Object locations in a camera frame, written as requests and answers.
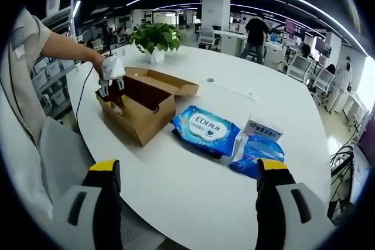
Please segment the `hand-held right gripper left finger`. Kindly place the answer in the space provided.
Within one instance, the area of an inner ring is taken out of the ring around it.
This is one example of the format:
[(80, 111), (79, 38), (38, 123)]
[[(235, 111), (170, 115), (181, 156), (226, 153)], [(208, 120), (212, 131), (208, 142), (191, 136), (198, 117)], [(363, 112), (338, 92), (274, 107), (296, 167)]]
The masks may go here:
[(59, 249), (123, 249), (120, 162), (90, 167), (53, 207), (53, 235)]

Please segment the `person's left hand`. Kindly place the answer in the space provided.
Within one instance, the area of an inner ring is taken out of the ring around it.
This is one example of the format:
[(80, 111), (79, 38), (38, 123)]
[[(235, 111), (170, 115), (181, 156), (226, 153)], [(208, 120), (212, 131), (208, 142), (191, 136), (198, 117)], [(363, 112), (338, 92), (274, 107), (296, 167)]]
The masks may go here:
[(101, 73), (102, 71), (102, 65), (103, 61), (105, 60), (105, 57), (102, 56), (101, 54), (97, 53), (95, 50), (92, 50), (88, 55), (87, 55), (87, 60), (90, 61), (96, 70), (98, 74)]

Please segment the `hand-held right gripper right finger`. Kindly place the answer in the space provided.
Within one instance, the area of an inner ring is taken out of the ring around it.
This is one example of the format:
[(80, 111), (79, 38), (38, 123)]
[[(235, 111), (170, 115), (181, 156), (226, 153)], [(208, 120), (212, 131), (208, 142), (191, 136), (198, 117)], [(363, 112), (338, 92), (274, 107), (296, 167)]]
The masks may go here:
[(317, 249), (335, 229), (325, 203), (277, 160), (258, 160), (257, 249)]

